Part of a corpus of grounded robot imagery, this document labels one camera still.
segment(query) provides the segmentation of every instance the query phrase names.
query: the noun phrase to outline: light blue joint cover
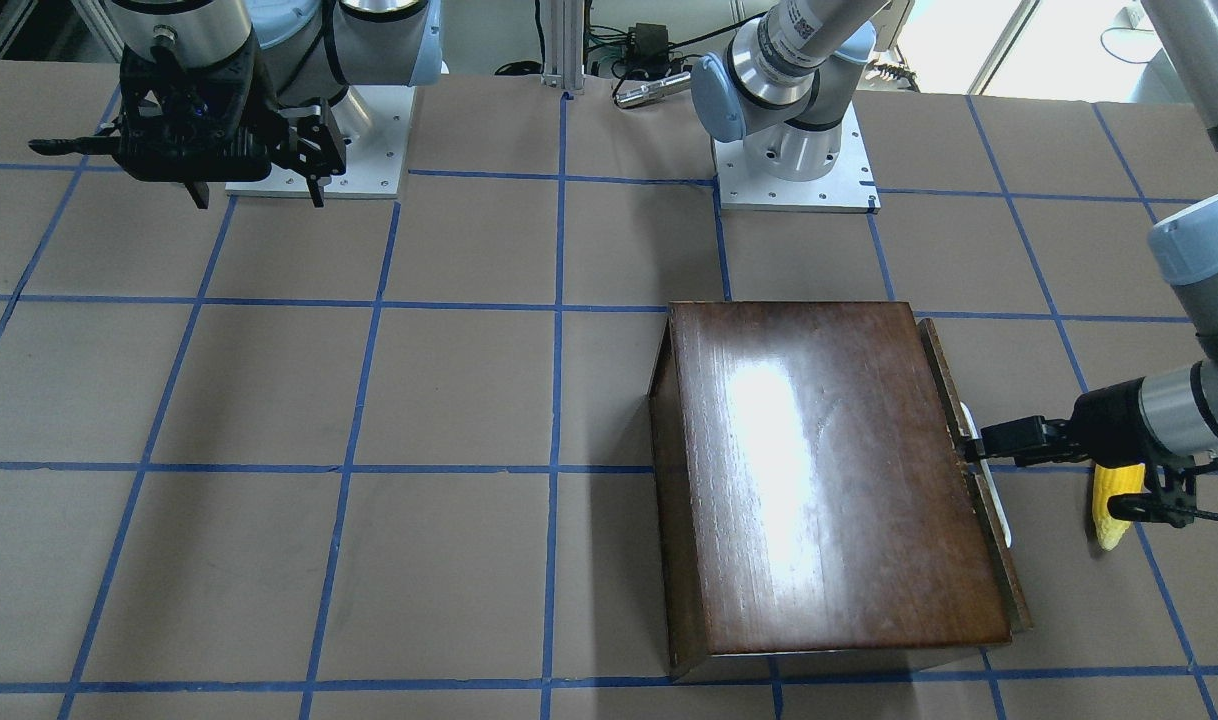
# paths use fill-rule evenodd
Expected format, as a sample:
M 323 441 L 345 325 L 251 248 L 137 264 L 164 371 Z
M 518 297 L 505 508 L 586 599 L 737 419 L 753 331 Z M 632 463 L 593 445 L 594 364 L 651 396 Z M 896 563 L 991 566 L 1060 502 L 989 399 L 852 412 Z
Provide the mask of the light blue joint cover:
M 421 45 L 413 61 L 409 86 L 435 85 L 440 79 L 440 66 L 445 62 L 445 48 L 440 45 L 440 0 L 431 0 L 428 17 L 421 23 Z
M 702 55 L 691 71 L 691 91 L 697 119 L 708 135 L 719 143 L 732 143 L 747 136 L 742 101 L 723 61 L 716 54 Z
M 873 48 L 875 24 L 865 22 L 862 27 L 857 28 L 857 32 L 848 37 L 848 40 L 837 48 L 836 54 L 832 54 L 832 58 L 845 60 L 847 63 L 866 65 Z
M 263 50 L 289 40 L 320 12 L 320 0 L 244 0 L 244 4 Z
M 1173 286 L 1218 274 L 1218 195 L 1157 223 L 1147 242 L 1161 275 Z

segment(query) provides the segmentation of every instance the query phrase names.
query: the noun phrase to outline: yellow corn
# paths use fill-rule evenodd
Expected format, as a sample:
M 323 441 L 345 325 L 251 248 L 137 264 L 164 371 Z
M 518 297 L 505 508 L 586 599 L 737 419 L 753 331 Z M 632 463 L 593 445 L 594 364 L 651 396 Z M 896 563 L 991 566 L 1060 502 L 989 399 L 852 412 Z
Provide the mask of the yellow corn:
M 1093 526 L 1097 532 L 1097 543 L 1104 549 L 1111 549 L 1125 537 L 1133 525 L 1129 520 L 1117 520 L 1107 512 L 1107 498 L 1113 495 L 1125 495 L 1142 491 L 1142 474 L 1146 465 L 1128 465 L 1125 468 L 1093 469 Z

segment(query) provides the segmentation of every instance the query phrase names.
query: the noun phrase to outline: grid line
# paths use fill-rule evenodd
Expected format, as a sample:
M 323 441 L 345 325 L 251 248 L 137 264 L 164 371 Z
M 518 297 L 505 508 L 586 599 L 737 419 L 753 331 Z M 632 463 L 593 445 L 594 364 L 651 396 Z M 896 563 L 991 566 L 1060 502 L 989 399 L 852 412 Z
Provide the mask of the grid line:
M 978 652 L 979 655 L 983 655 L 983 671 L 987 674 L 987 687 L 991 692 L 991 704 L 996 707 L 996 718 L 998 720 L 1007 720 L 1009 714 L 1005 711 L 1005 698 L 1001 697 L 1001 685 L 996 679 L 996 669 L 993 669 L 985 647 L 979 647 Z
M 307 679 L 302 691 L 302 703 L 298 705 L 298 719 L 311 718 L 312 698 L 315 697 L 315 679 L 320 674 L 320 655 L 325 647 L 325 630 L 329 625 L 329 605 L 334 597 L 334 579 L 339 574 L 339 553 L 343 547 L 343 525 L 347 523 L 347 501 L 350 497 L 350 485 L 356 467 L 356 446 L 359 442 L 361 424 L 365 420 L 365 397 L 368 395 L 368 381 L 373 368 L 373 346 L 378 342 L 378 333 L 382 322 L 382 295 L 386 292 L 386 283 L 391 273 L 391 255 L 395 251 L 395 238 L 400 228 L 400 202 L 391 203 L 391 223 L 386 234 L 386 249 L 382 252 L 382 268 L 379 272 L 378 290 L 373 292 L 370 326 L 365 339 L 365 356 L 361 361 L 359 381 L 356 389 L 356 409 L 352 413 L 352 426 L 347 436 L 347 452 L 343 456 L 341 467 L 342 478 L 339 479 L 339 508 L 334 517 L 334 530 L 329 543 L 329 559 L 325 564 L 325 580 L 320 591 L 320 609 L 315 614 L 315 631 L 312 634 L 311 655 L 307 659 Z
M 1058 306 L 1054 302 L 1054 294 L 1049 291 L 1049 283 L 1044 279 L 1044 272 L 1040 270 L 1039 259 L 1035 256 L 1035 247 L 1030 245 L 1030 239 L 1026 235 L 1026 228 L 1022 225 L 1022 218 L 1017 213 L 1017 205 L 1013 202 L 1013 196 L 1010 195 L 1009 184 L 1005 182 L 1005 173 L 1001 172 L 1001 166 L 996 158 L 996 151 L 991 149 L 991 143 L 987 136 L 987 129 L 983 128 L 983 119 L 978 116 L 978 108 L 974 106 L 974 100 L 971 96 L 965 96 L 965 105 L 970 106 L 970 115 L 974 119 L 974 127 L 978 128 L 978 136 L 983 141 L 983 149 L 987 151 L 987 158 L 990 161 L 991 172 L 996 173 L 996 182 L 1001 186 L 1001 192 L 1005 195 L 1005 203 L 1009 206 L 1010 214 L 1013 218 L 1013 225 L 1017 228 L 1017 234 L 1019 234 L 1019 240 L 1022 241 L 1022 249 L 1026 251 L 1026 256 L 1030 261 L 1030 269 L 1035 273 L 1035 279 L 1040 284 L 1040 292 L 1044 295 L 1044 302 L 1049 307 L 1049 314 L 1054 317 L 1054 324 L 1058 329 L 1058 337 L 1062 337 L 1062 347 L 1067 352 L 1067 359 L 1071 361 L 1072 370 L 1075 370 L 1075 380 L 1080 383 L 1080 386 L 1085 386 L 1084 373 L 1080 373 L 1080 364 L 1075 363 L 1075 351 L 1071 347 L 1071 336 L 1067 334 L 1066 324 L 1062 323 L 1061 316 L 1058 316 Z
M 555 305 L 553 316 L 554 331 L 551 334 L 551 469 L 546 479 L 546 538 L 544 569 L 542 569 L 542 685 L 540 694 L 540 720 L 551 720 L 551 675 L 555 662 L 555 553 L 557 553 L 557 514 L 559 501 L 560 473 L 560 394 L 563 386 L 564 356 L 564 221 L 565 200 L 568 200 L 568 127 L 569 101 L 572 95 L 560 94 L 559 129 L 559 182 L 557 184 L 555 213 Z
M 380 278 L 380 290 L 378 292 L 378 300 L 373 302 L 367 301 L 345 301 L 345 300 L 274 300 L 274 298 L 207 298 L 203 297 L 208 277 L 212 273 L 212 263 L 217 259 L 217 252 L 219 252 L 222 234 L 225 234 L 227 225 L 230 219 L 230 213 L 234 211 L 235 200 L 231 199 L 228 206 L 228 217 L 224 219 L 224 227 L 222 228 L 219 240 L 216 241 L 216 251 L 211 256 L 211 267 L 207 269 L 206 279 L 202 281 L 201 292 L 196 298 L 185 297 L 114 297 L 114 296 L 23 296 L 19 295 L 21 286 L 26 281 L 21 283 L 13 295 L 5 296 L 0 295 L 0 301 L 10 302 L 11 307 L 19 301 L 48 301 L 48 302 L 156 302 L 157 305 L 191 305 L 192 306 L 192 319 L 188 323 L 188 330 L 184 331 L 184 340 L 180 342 L 179 352 L 175 356 L 174 373 L 171 373 L 171 383 L 175 381 L 175 373 L 180 368 L 183 356 L 185 355 L 185 347 L 188 346 L 188 340 L 190 333 L 194 329 L 194 320 L 203 305 L 320 305 L 320 306 L 354 306 L 354 307 L 371 307 L 371 326 L 370 326 L 370 340 L 365 346 L 365 359 L 362 365 L 362 379 L 361 386 L 358 387 L 357 395 L 357 409 L 353 418 L 352 434 L 348 439 L 348 459 L 343 462 L 343 465 L 219 465 L 219 464 L 153 464 L 149 462 L 149 450 L 144 451 L 143 462 L 0 462 L 0 469 L 2 470 L 21 470 L 21 469 L 33 469 L 33 468 L 46 468 L 46 469 L 65 469 L 65 470 L 99 470 L 99 471 L 136 471 L 136 478 L 134 487 L 130 492 L 130 499 L 135 498 L 138 489 L 141 487 L 143 475 L 147 471 L 248 471 L 248 473 L 320 473 L 320 474 L 334 474 L 342 473 L 343 480 L 341 480 L 340 496 L 339 496 L 339 518 L 335 521 L 335 536 L 331 542 L 331 562 L 336 565 L 336 553 L 340 547 L 340 534 L 343 529 L 343 514 L 345 503 L 347 503 L 347 489 L 345 484 L 356 473 L 546 473 L 549 475 L 549 515 L 548 515 L 548 565 L 546 565 L 546 587 L 544 587 L 544 660 L 542 662 L 542 674 L 541 679 L 476 679 L 476 680 L 458 680 L 458 679 L 425 679 L 425 680 L 409 680 L 409 679 L 370 679 L 370 680 L 320 680 L 315 679 L 315 671 L 309 671 L 306 680 L 292 680 L 292 682 L 280 682 L 280 680 L 269 680 L 269 682 L 241 682 L 241 683 L 224 683 L 224 682 L 156 682 L 156 683 L 89 683 L 79 682 L 77 675 L 73 675 L 73 682 L 68 683 L 0 683 L 0 693 L 55 693 L 65 692 L 65 710 L 69 711 L 69 697 L 73 693 L 116 693 L 116 692 L 294 692 L 304 694 L 304 708 L 303 718 L 309 715 L 309 696 L 315 692 L 345 692 L 345 691 L 359 691 L 359 690 L 385 690 L 385 691 L 453 691 L 453 690 L 496 690 L 496 691 L 541 691 L 542 707 L 541 716 L 542 719 L 548 719 L 551 715 L 551 690 L 571 690 L 571 688 L 596 688 L 596 687 L 665 687 L 670 685 L 669 679 L 660 679 L 659 676 L 604 676 L 603 679 L 553 679 L 551 676 L 551 648 L 553 648 L 554 638 L 554 573 L 555 573 L 555 512 L 557 512 L 557 480 L 559 473 L 603 473 L 603 474 L 627 474 L 627 473 L 650 473 L 649 467 L 615 467 L 615 465 L 598 465 L 598 467 L 576 467 L 576 465 L 559 465 L 559 413 L 560 413 L 560 363 L 563 352 L 563 313 L 565 311 L 585 311 L 585 313 L 663 313 L 665 311 L 664 306 L 566 306 L 563 303 L 563 231 L 564 231 L 564 188 L 569 182 L 597 182 L 597 183 L 622 183 L 622 184 L 693 184 L 693 186 L 713 186 L 713 207 L 715 210 L 715 227 L 717 228 L 717 251 L 720 255 L 720 266 L 722 266 L 722 281 L 723 281 L 723 296 L 725 300 L 732 297 L 732 288 L 730 284 L 728 275 L 728 261 L 725 256 L 723 246 L 723 225 L 720 222 L 720 206 L 719 206 L 719 192 L 717 182 L 714 179 L 637 179 L 637 178 L 613 178 L 613 177 L 598 177 L 598 175 L 569 175 L 565 172 L 565 151 L 568 150 L 568 138 L 565 136 L 565 124 L 568 123 L 568 110 L 565 104 L 572 100 L 572 96 L 566 94 L 560 97 L 560 167 L 559 172 L 554 175 L 551 174 L 523 174 L 523 173 L 473 173 L 473 172 L 452 172 L 452 171 L 419 171 L 412 169 L 412 174 L 423 175 L 441 175 L 441 177 L 486 177 L 486 178 L 505 178 L 505 179 L 540 179 L 541 182 L 558 182 L 559 183 L 559 218 L 558 218 L 558 244 L 557 244 L 557 302 L 554 305 L 441 305 L 440 302 L 426 302 L 425 305 L 419 305 L 418 302 L 395 302 L 395 301 L 381 301 L 382 291 L 386 278 L 389 278 L 389 266 L 391 245 L 393 245 L 395 235 L 395 221 L 397 221 L 400 213 L 400 206 L 395 206 L 393 212 L 393 227 L 391 227 L 391 234 L 389 236 L 389 253 L 384 261 L 384 272 Z M 1077 381 L 1080 383 L 1082 389 L 1088 389 L 1084 383 L 1083 373 L 1080 373 L 1079 361 L 1075 359 L 1074 348 L 1069 345 L 1069 337 L 1065 334 L 1063 320 L 1075 320 L 1075 322 L 1133 322 L 1133 323 L 1186 323 L 1186 318 L 1166 318 L 1166 316 L 1062 316 L 1057 312 L 1057 307 L 1054 306 L 1052 294 L 1047 291 L 1044 286 L 1043 270 L 1039 268 L 1038 259 L 1035 258 L 1034 251 L 1030 250 L 1030 244 L 1026 240 L 1026 233 L 1022 231 L 1021 219 L 1017 214 L 1017 210 L 1013 205 L 1013 199 L 1047 199 L 1047 200 L 1083 200 L 1083 201 L 1095 201 L 1095 202 L 1142 202 L 1145 208 L 1153 219 L 1152 203 L 1190 203 L 1194 200 L 1185 199 L 1149 199 L 1141 191 L 1136 178 L 1133 175 L 1127 164 L 1124 155 L 1122 155 L 1121 147 L 1118 147 L 1114 138 L 1111 136 L 1111 132 L 1104 119 L 1102 115 L 1097 111 L 1097 105 L 1094 105 L 1095 115 L 1097 115 L 1099 123 L 1102 123 L 1104 132 L 1107 133 L 1108 140 L 1112 143 L 1112 147 L 1116 151 L 1118 160 L 1125 167 L 1125 173 L 1129 174 L 1130 182 L 1134 183 L 1138 197 L 1113 197 L 1113 196 L 1075 196 L 1075 195 L 1047 195 L 1047 192 L 1011 192 L 1002 183 L 1001 171 L 998 167 L 996 158 L 988 145 L 985 133 L 983 127 L 980 127 L 980 119 L 973 108 L 973 102 L 970 102 L 971 113 L 974 115 L 976 125 L 978 125 L 979 134 L 983 136 L 983 143 L 987 146 L 989 158 L 993 163 L 993 169 L 996 171 L 998 179 L 1001 182 L 1001 192 L 970 192 L 970 191 L 946 191 L 946 190 L 929 190 L 924 188 L 881 188 L 884 192 L 924 192 L 924 195 L 957 195 L 957 196 L 983 196 L 983 197 L 1002 197 L 1010 205 L 1011 213 L 1013 216 L 1015 223 L 1019 228 L 1019 234 L 1022 234 L 1022 240 L 1024 240 L 1026 246 L 1028 246 L 1030 264 L 1038 278 L 1043 283 L 1043 290 L 1045 296 L 1047 296 L 1049 309 L 1051 313 L 1045 314 L 1005 314 L 1005 313 L 948 313 L 946 311 L 917 311 L 916 316 L 942 316 L 942 318 L 993 318 L 993 319 L 1019 319 L 1019 320 L 1054 320 L 1062 333 L 1063 342 L 1067 352 L 1069 352 L 1069 359 L 1072 368 L 1075 369 Z M 108 105 L 108 111 L 111 110 L 111 104 Z M 51 219 L 51 225 L 57 223 L 61 216 L 61 210 L 65 207 L 65 202 L 69 200 L 69 194 L 74 191 L 77 179 L 83 172 L 121 172 L 116 167 L 91 167 L 88 164 L 88 158 L 82 160 L 79 164 L 7 164 L 0 163 L 0 169 L 28 169 L 28 171 L 43 171 L 43 172 L 71 172 L 73 173 L 73 179 L 68 188 L 68 192 L 65 195 L 65 201 L 60 205 L 60 210 L 56 211 L 55 217 Z M 875 224 L 875 218 L 868 214 L 868 228 L 871 234 L 873 234 L 875 250 L 877 250 L 879 268 L 882 269 L 882 275 L 885 283 L 885 292 L 889 300 L 894 300 L 896 294 L 894 294 L 894 288 L 892 284 L 892 278 L 888 273 L 887 261 L 883 255 L 882 242 L 879 242 L 879 233 L 877 225 Z M 39 259 L 39 252 L 43 251 L 43 246 L 38 247 L 37 255 L 33 256 L 34 261 Z M 373 342 L 375 342 L 375 333 L 380 323 L 381 309 L 386 307 L 412 307 L 413 309 L 518 309 L 518 311 L 551 311 L 555 314 L 555 333 L 554 333 L 554 357 L 553 357 L 553 445 L 551 446 L 551 462 L 549 465 L 532 465 L 532 467 L 508 467 L 508 465 L 357 465 L 354 464 L 354 446 L 358 439 L 359 423 L 363 411 L 363 395 L 365 395 L 367 373 L 371 365 L 371 351 Z M 7 318 L 1 319 L 0 333 L 4 331 L 4 323 Z M 153 424 L 153 432 L 158 432 L 160 419 L 162 419 L 162 413 L 169 401 L 171 383 L 166 384 L 166 394 L 161 400 L 161 407 L 157 409 L 157 422 Z M 149 446 L 151 446 L 152 439 L 149 439 Z M 1065 473 L 1085 470 L 1086 468 L 1013 468 L 1006 465 L 993 465 L 993 470 L 1002 473 L 1016 473 L 1016 474 L 1040 474 L 1040 473 Z M 121 520 L 121 532 L 117 534 L 117 542 L 123 543 L 124 530 L 128 528 L 129 514 L 132 512 L 132 506 L 125 503 L 125 514 L 123 520 Z M 1157 584 L 1161 588 L 1162 597 L 1166 599 L 1167 610 L 1170 612 L 1170 619 L 1175 624 L 1175 630 L 1179 634 L 1180 641 L 1184 643 L 1184 651 L 1188 653 L 1188 659 L 1190 664 L 1188 666 L 1056 666 L 1056 669 L 1034 669 L 1034 670 L 994 670 L 990 666 L 987 653 L 980 652 L 984 662 L 984 671 L 924 671 L 906 675 L 851 675 L 851 676 L 823 676 L 822 679 L 782 679 L 777 674 L 777 662 L 770 657 L 769 664 L 772 669 L 772 676 L 769 680 L 731 680 L 731 682 L 714 682 L 714 683 L 700 683 L 700 685 L 770 685 L 773 688 L 773 710 L 775 716 L 781 718 L 782 714 L 782 685 L 783 683 L 898 683 L 898 682 L 988 682 L 993 692 L 993 699 L 996 702 L 996 710 L 999 720 L 1005 720 L 1005 708 L 1002 708 L 1001 698 L 998 693 L 998 680 L 1029 680 L 1029 679 L 1119 679 L 1121 676 L 1181 676 L 1181 675 L 1194 675 L 1200 685 L 1200 691 L 1202 691 L 1202 697 L 1205 705 L 1209 711 L 1212 718 L 1217 718 L 1216 710 L 1212 705 L 1212 701 L 1208 697 L 1208 692 L 1205 688 L 1203 675 L 1218 675 L 1218 666 L 1200 666 L 1195 664 L 1194 655 L 1190 652 L 1189 643 L 1185 637 L 1184 630 L 1181 630 L 1180 619 L 1177 615 L 1177 610 L 1173 609 L 1172 599 L 1168 597 L 1167 587 L 1163 582 L 1160 566 L 1153 559 L 1152 552 L 1150 552 L 1147 538 L 1142 532 L 1142 528 L 1139 528 L 1140 542 L 1144 546 L 1145 553 L 1147 553 L 1149 564 L 1152 566 L 1153 575 L 1156 575 Z M 108 560 L 108 573 L 114 573 L 112 568 L 112 562 L 114 562 L 114 552 L 112 549 L 112 559 Z M 110 587 L 110 574 L 105 574 L 105 584 Z M 329 588 L 322 590 L 322 612 L 317 616 L 317 632 L 320 635 L 318 641 L 324 642 L 324 625 L 322 625 L 322 618 L 326 621 L 326 603 L 329 599 Z M 100 612 L 100 607 L 96 607 L 96 612 Z M 95 627 L 88 629 L 86 641 L 93 642 L 93 630 Z M 83 647 L 82 652 L 86 657 L 88 648 Z M 313 655 L 315 655 L 315 664 L 318 669 L 318 652 L 320 647 L 315 647 L 313 642 Z
M 102 118 L 97 121 L 99 124 L 105 123 L 106 119 L 111 116 L 111 110 L 114 108 L 116 100 L 119 99 L 119 96 L 121 96 L 121 89 L 117 86 L 116 90 L 111 94 L 110 100 L 107 100 L 106 108 L 102 110 Z M 80 175 L 84 173 L 84 169 L 88 167 L 88 164 L 89 164 L 89 156 L 84 155 L 82 156 L 79 163 L 73 164 L 73 167 L 69 168 L 71 182 L 66 184 L 66 190 L 62 192 L 62 199 L 58 201 L 57 208 L 54 210 L 54 213 L 50 217 L 50 222 L 45 228 L 45 233 L 43 233 L 41 240 L 39 240 L 39 242 L 37 244 L 37 250 L 32 252 L 30 258 L 27 261 L 27 266 L 24 266 L 23 268 L 23 274 L 19 275 L 18 283 L 15 284 L 13 291 L 10 294 L 9 300 L 6 301 L 5 309 L 0 314 L 0 337 L 4 337 L 5 328 L 9 325 L 10 318 L 13 318 L 13 309 L 15 307 L 18 307 L 18 298 L 21 295 L 23 295 L 23 288 L 27 288 L 27 283 L 32 279 L 32 274 L 37 273 L 37 266 L 39 264 L 39 261 L 41 261 L 41 256 L 45 255 L 45 249 L 48 247 L 48 244 L 52 240 L 54 231 L 57 230 L 57 224 L 62 219 L 62 213 L 65 213 L 66 206 L 68 206 L 71 201 L 71 196 L 76 195 L 76 186 L 80 182 Z
M 893 274 L 889 274 L 889 259 L 884 256 L 884 244 L 879 241 L 879 228 L 875 224 L 875 213 L 866 214 L 866 229 L 871 233 L 871 242 L 875 245 L 875 259 L 879 263 L 879 279 L 884 281 L 884 300 L 893 302 L 898 300 L 898 292 L 893 290 Z
M 875 219 L 868 214 L 868 223 Z M 879 245 L 879 233 L 873 241 L 878 242 L 877 259 L 883 261 L 882 275 L 888 270 L 883 245 Z M 885 295 L 893 297 L 893 280 L 885 279 Z M 10 300 L 0 294 L 0 302 Z M 18 302 L 73 302 L 73 305 L 192 305 L 196 300 L 180 296 L 147 295 L 21 295 Z M 371 307 L 367 300 L 335 298 L 297 298 L 297 297 L 205 297 L 201 305 L 247 305 L 272 307 Z M 665 305 L 532 305 L 532 302 L 452 302 L 420 300 L 384 300 L 385 309 L 481 309 L 508 311 L 508 313 L 667 313 Z M 1190 324 L 1185 316 L 1101 316 L 1057 313 L 999 313 L 987 309 L 915 309 L 921 318 L 959 318 L 984 320 L 1071 320 L 1077 323 L 1133 323 L 1133 324 Z
M 1147 195 L 1144 195 L 1142 186 L 1138 182 L 1138 177 L 1134 175 L 1134 169 L 1129 167 L 1125 161 L 1124 152 L 1121 151 L 1121 144 L 1116 141 L 1116 135 L 1112 135 L 1111 127 L 1107 127 L 1107 118 L 1104 118 L 1102 110 L 1097 108 L 1097 102 L 1094 102 L 1093 113 L 1097 118 L 1099 125 L 1102 127 L 1102 133 L 1107 136 L 1107 143 L 1111 143 L 1112 151 L 1116 151 L 1116 158 L 1121 161 L 1121 167 L 1125 169 L 1125 175 L 1129 177 L 1129 183 L 1134 186 L 1134 192 L 1138 192 L 1138 200 L 1142 202 L 1142 207 L 1147 210 L 1147 218 L 1152 219 L 1152 224 L 1160 222 L 1156 217 L 1156 210 L 1152 210 L 1152 205 L 1147 201 Z
M 205 297 L 205 292 L 208 290 L 208 284 L 213 278 L 213 268 L 217 266 L 217 258 L 222 251 L 222 242 L 227 240 L 227 231 L 231 224 L 231 214 L 235 213 L 235 206 L 238 206 L 238 200 L 231 197 L 227 203 L 227 212 L 222 217 L 222 224 L 217 231 L 217 238 L 213 240 L 213 250 L 209 252 L 208 264 L 205 267 L 205 275 L 201 278 L 201 286 L 196 291 L 196 297 L 200 300 Z M 164 425 L 164 413 L 169 409 L 171 397 L 174 395 L 174 387 L 178 386 L 178 375 L 183 369 L 183 359 L 188 356 L 188 346 L 192 341 L 192 335 L 196 331 L 196 322 L 199 314 L 201 314 L 202 305 L 199 301 L 192 305 L 192 311 L 188 317 L 188 326 L 183 331 L 183 337 L 178 342 L 178 352 L 174 355 L 173 368 L 169 369 L 169 379 L 164 381 L 164 391 L 161 392 L 160 404 L 156 406 L 156 415 L 151 420 L 151 430 L 147 432 L 147 442 L 143 446 L 143 465 L 146 465 L 151 461 L 151 454 L 156 448 L 156 441 L 160 437 L 161 425 Z M 125 507 L 121 513 L 121 524 L 116 529 L 114 541 L 111 543 L 111 553 L 107 557 L 107 565 L 102 570 L 102 582 L 97 586 L 97 597 L 94 598 L 93 609 L 89 612 L 89 624 L 85 625 L 84 637 L 80 641 L 80 649 L 76 655 L 76 662 L 71 666 L 71 680 L 69 687 L 62 694 L 62 705 L 58 708 L 57 720 L 68 720 L 71 715 L 71 703 L 76 701 L 76 691 L 80 680 L 84 676 L 84 666 L 89 660 L 89 652 L 93 651 L 93 638 L 97 635 L 97 625 L 102 620 L 102 609 L 106 607 L 107 596 L 111 592 L 111 584 L 114 580 L 116 568 L 121 563 L 121 552 L 124 549 L 125 536 L 129 534 L 129 524 L 133 520 L 133 512 L 138 506 L 138 496 L 143 491 L 143 480 L 147 476 L 146 469 L 139 469 L 138 474 L 134 475 L 133 485 L 129 487 L 129 496 L 125 497 Z
M 1104 135 L 1107 136 L 1107 143 L 1111 143 L 1111 149 L 1116 151 L 1116 158 L 1121 161 L 1121 168 L 1124 168 L 1125 175 L 1129 177 L 1129 183 L 1133 184 L 1134 191 L 1138 192 L 1139 199 L 1142 201 L 1142 206 L 1147 210 L 1147 216 L 1152 223 L 1158 222 L 1156 218 L 1156 211 L 1152 210 L 1152 205 L 1147 201 L 1147 196 L 1142 192 L 1142 186 L 1138 182 L 1138 177 L 1134 174 L 1134 169 L 1129 167 L 1129 161 L 1125 160 L 1124 152 L 1121 151 L 1121 144 L 1116 141 L 1116 135 L 1111 132 L 1111 127 L 1107 124 L 1107 118 L 1104 118 L 1102 110 L 1097 107 L 1096 104 L 1093 105 L 1094 117 L 1097 117 L 1099 125 L 1102 127 Z M 1170 621 L 1173 624 L 1173 632 L 1177 634 L 1177 638 L 1181 644 L 1181 653 L 1186 657 L 1188 665 L 1191 669 L 1191 675 L 1195 677 L 1195 685 L 1200 691 L 1200 699 L 1205 703 L 1205 710 L 1209 714 L 1209 720 L 1218 720 L 1218 710 L 1213 703 L 1213 696 L 1209 694 L 1209 687 L 1205 682 L 1203 671 L 1200 670 L 1200 664 L 1195 659 L 1195 649 L 1191 647 L 1191 641 L 1188 637 L 1186 629 L 1181 625 L 1181 619 L 1177 607 L 1173 605 L 1173 597 L 1168 592 L 1168 584 L 1164 581 L 1164 574 L 1161 573 L 1160 563 L 1156 560 L 1156 556 L 1152 552 L 1152 543 L 1147 538 L 1147 530 L 1138 525 L 1138 542 L 1142 546 L 1142 553 L 1147 557 L 1147 564 L 1150 570 L 1152 570 L 1153 577 L 1156 577 L 1156 587 L 1160 590 L 1161 597 L 1164 601 L 1164 609 L 1170 615 Z
M 733 300 L 733 283 L 730 279 L 730 252 L 723 241 L 723 218 L 720 218 L 720 178 L 711 178 L 711 210 L 715 213 L 715 252 L 720 259 L 720 291 L 723 300 Z
M 1202 666 L 1203 675 L 1217 675 L 1218 665 Z M 1191 675 L 1185 665 L 1135 666 L 1030 666 L 1015 670 L 920 670 L 914 672 L 861 672 L 853 675 L 783 676 L 787 685 L 860 685 L 860 683 L 988 683 L 989 680 L 1024 682 L 1026 680 L 1074 679 L 1184 679 Z M 772 687 L 773 679 L 706 680 L 699 683 L 672 683 L 665 675 L 603 675 L 588 679 L 353 679 L 318 680 L 315 692 L 345 691 L 535 691 L 549 685 L 553 690 L 649 688 L 649 687 Z M 0 683 L 0 694 L 55 694 L 69 683 Z M 128 680 L 128 682 L 82 682 L 77 694 L 112 693 L 301 693 L 306 680 Z

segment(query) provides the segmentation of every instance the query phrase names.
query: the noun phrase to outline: metal mounting plate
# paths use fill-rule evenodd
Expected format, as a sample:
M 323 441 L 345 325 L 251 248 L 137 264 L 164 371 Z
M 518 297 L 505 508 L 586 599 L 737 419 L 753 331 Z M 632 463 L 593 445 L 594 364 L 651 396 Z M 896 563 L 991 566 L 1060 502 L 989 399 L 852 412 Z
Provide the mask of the metal mounting plate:
M 370 135 L 347 146 L 347 173 L 325 185 L 325 200 L 398 199 L 413 119 L 412 86 L 356 86 L 373 112 Z M 284 168 L 270 168 L 262 182 L 229 182 L 228 195 L 308 197 L 307 180 Z
M 715 168 L 720 182 L 720 208 L 788 210 L 805 213 L 875 213 L 879 194 L 875 190 L 871 161 L 857 125 L 853 105 L 845 111 L 845 141 L 832 172 L 815 182 L 784 182 L 749 163 L 742 140 L 715 143 Z

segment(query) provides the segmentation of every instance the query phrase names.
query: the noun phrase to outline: wooden box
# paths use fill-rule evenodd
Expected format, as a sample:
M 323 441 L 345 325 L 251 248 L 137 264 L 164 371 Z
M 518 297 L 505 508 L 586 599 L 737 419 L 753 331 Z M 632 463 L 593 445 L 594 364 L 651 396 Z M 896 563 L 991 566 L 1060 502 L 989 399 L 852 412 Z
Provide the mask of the wooden box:
M 672 305 L 650 418 L 674 679 L 921 669 L 1030 626 L 906 305 Z

